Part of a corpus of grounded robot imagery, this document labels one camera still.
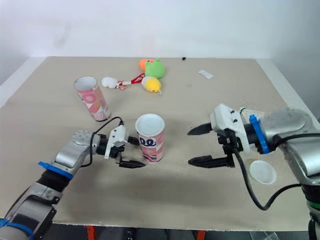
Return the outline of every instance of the blue band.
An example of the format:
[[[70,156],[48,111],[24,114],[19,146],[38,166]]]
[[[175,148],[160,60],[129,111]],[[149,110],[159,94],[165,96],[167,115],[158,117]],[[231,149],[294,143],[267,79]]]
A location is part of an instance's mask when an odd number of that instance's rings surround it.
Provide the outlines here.
[[[265,135],[263,134],[263,132],[261,130],[261,127],[259,125],[257,117],[255,115],[250,115],[249,121],[250,121],[252,127],[254,128],[255,134],[260,142],[263,154],[270,153]]]
[[[32,231],[31,228],[29,228],[29,227],[27,227],[25,225],[22,225],[22,224],[19,224],[19,223],[15,223],[15,222],[9,222],[8,219],[0,220],[0,228],[5,227],[5,226],[22,230],[22,231],[26,232],[29,235],[29,239],[30,240],[34,239],[34,231]]]
[[[57,168],[55,166],[50,165],[49,163],[45,163],[43,161],[40,161],[40,162],[38,162],[38,164],[40,166],[42,166],[44,169],[51,170],[52,172],[55,172],[55,173],[60,174],[62,176],[65,176],[70,180],[74,177],[71,173],[63,171],[60,168]]]

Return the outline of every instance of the green plush toy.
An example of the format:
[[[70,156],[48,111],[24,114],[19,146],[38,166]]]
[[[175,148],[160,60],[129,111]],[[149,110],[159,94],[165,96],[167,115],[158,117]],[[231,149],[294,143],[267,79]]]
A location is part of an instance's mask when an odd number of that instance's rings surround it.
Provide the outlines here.
[[[160,62],[160,59],[157,58],[154,62],[145,62],[144,74],[148,77],[160,79],[165,75],[165,67]]]

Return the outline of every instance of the white paper scrap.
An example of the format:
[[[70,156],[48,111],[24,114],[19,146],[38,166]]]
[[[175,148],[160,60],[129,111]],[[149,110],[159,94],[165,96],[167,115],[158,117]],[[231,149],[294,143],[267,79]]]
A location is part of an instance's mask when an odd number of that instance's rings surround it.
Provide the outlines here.
[[[205,71],[205,70],[200,70],[200,71],[198,71],[198,73],[201,74],[202,76],[205,76],[207,79],[210,79],[210,78],[213,77],[212,74],[208,73],[208,72]]]

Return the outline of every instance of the white plush toy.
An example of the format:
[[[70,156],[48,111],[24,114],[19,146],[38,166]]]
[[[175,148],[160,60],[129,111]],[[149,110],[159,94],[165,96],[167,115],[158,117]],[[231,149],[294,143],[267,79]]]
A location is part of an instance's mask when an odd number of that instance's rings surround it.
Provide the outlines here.
[[[101,84],[106,88],[115,89],[117,87],[118,80],[113,77],[106,76],[102,78]]]

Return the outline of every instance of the table surface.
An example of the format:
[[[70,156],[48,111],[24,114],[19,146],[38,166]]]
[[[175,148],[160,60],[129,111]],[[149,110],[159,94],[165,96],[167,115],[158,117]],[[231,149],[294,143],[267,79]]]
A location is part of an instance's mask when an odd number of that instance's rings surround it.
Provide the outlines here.
[[[75,79],[93,76],[129,81],[139,75],[140,58],[48,57],[1,108],[0,217],[78,130],[94,131],[95,122],[76,91]],[[163,95],[140,84],[128,89],[101,88],[113,116],[121,116],[136,136],[135,120],[156,113],[165,121],[163,159],[139,169],[120,168],[113,159],[94,156],[92,166],[80,169],[56,206],[56,223],[206,230],[306,230],[309,211],[302,191],[281,194],[268,211],[250,199],[239,165],[205,169],[188,165],[203,155],[223,157],[215,133],[187,136],[209,121],[220,103],[234,109],[264,112],[285,106],[254,59],[162,58]],[[198,74],[206,70],[213,77]],[[109,134],[116,124],[104,130]],[[142,160],[138,147],[127,146],[124,157]],[[296,183],[280,151],[267,156],[254,150],[244,155],[248,166],[265,160],[277,171],[277,182],[252,182],[261,202],[279,188]]]

